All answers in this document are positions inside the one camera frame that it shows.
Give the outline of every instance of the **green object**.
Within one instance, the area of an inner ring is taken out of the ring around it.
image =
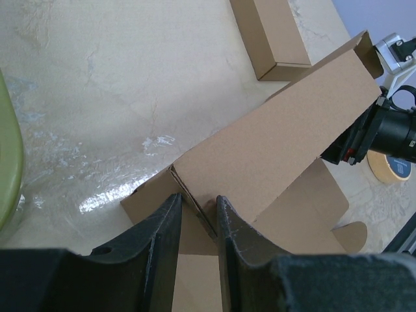
[[[20,198],[23,140],[5,80],[0,71],[0,229]]]

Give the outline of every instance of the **tape roll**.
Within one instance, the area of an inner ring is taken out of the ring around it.
[[[367,153],[370,168],[382,183],[393,184],[407,181],[411,174],[411,163],[402,159],[386,156],[376,151]]]

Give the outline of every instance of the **cardboard box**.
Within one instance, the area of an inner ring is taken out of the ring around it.
[[[382,67],[363,32],[265,104],[186,152],[122,205],[133,223],[173,192],[185,199],[174,311],[221,311],[213,204],[227,196],[296,254],[358,252],[361,222],[332,230],[348,202],[319,155],[378,97]]]
[[[287,0],[230,0],[260,81],[292,81],[311,67]]]

